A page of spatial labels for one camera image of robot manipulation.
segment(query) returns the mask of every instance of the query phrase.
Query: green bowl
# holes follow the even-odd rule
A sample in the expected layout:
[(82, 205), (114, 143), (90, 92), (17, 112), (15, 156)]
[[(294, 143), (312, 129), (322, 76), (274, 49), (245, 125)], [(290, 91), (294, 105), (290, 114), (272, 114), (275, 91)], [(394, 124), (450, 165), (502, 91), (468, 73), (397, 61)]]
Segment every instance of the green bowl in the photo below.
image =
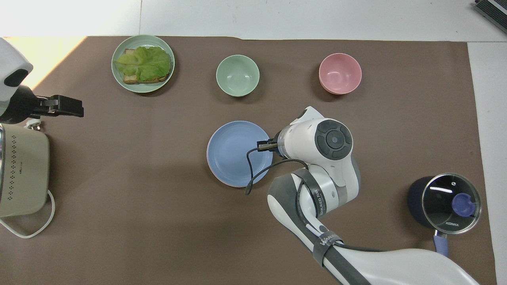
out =
[(249, 57), (236, 54), (226, 57), (216, 69), (216, 82), (227, 94), (242, 97), (259, 83), (259, 68)]
[[(114, 61), (125, 53), (125, 49), (136, 49), (137, 47), (160, 47), (169, 55), (169, 58), (171, 60), (171, 70), (169, 71), (169, 76), (164, 82), (151, 84), (126, 84), (123, 82), (123, 73), (121, 73), (116, 68)], [(115, 52), (113, 53), (113, 58), (111, 59), (111, 70), (113, 71), (113, 76), (115, 77), (118, 84), (123, 86), (125, 89), (136, 93), (148, 93), (159, 89), (160, 87), (164, 86), (167, 81), (169, 81), (174, 71), (175, 63), (174, 53), (165, 41), (154, 35), (141, 34), (124, 40), (116, 48)]]

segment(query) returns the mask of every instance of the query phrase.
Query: white table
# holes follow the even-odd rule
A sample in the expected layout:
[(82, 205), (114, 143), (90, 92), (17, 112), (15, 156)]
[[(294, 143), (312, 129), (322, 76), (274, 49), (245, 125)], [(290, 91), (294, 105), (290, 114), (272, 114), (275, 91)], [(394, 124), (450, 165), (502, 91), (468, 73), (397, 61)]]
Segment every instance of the white table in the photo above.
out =
[(1, 37), (231, 36), (468, 42), (498, 284), (507, 284), (507, 34), (458, 0), (2, 3)]

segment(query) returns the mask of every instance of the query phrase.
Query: blue plate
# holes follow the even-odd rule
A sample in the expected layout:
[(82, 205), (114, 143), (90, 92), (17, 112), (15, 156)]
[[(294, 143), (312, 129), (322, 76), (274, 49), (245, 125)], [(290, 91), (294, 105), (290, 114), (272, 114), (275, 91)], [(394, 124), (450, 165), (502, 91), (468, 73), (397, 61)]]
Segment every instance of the blue plate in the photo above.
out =
[[(209, 169), (215, 177), (232, 187), (246, 187), (250, 181), (250, 168), (246, 153), (257, 147), (258, 140), (269, 139), (268, 134), (258, 125), (247, 121), (234, 121), (220, 127), (208, 142), (206, 155)], [(253, 174), (271, 165), (273, 153), (250, 153)], [(267, 171), (253, 182), (261, 180)]]

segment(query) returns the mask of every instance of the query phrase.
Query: blue handle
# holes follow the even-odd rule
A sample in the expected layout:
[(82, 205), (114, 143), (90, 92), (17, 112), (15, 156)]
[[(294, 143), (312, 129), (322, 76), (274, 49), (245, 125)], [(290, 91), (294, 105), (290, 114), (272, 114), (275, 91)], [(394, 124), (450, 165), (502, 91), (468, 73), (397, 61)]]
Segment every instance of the blue handle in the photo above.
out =
[(437, 250), (437, 253), (449, 257), (449, 248), (447, 246), (447, 238), (434, 235), (433, 236), (433, 242), (435, 243), (435, 249)]

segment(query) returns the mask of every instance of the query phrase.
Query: bread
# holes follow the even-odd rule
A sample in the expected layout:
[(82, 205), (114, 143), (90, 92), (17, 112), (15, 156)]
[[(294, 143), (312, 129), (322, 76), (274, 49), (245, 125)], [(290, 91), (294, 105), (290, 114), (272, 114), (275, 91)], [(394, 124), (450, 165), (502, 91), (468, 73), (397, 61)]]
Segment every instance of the bread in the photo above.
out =
[[(125, 54), (133, 54), (134, 51), (135, 50), (133, 50), (133, 49), (125, 49)], [(135, 74), (134, 75), (130, 75), (130, 76), (123, 75), (123, 82), (125, 82), (126, 84), (139, 84), (139, 83), (150, 84), (150, 83), (158, 83), (158, 82), (164, 82), (167, 79), (168, 76), (169, 76), (169, 74), (166, 74), (163, 77), (153, 78), (151, 80), (139, 81), (137, 79), (137, 76)]]

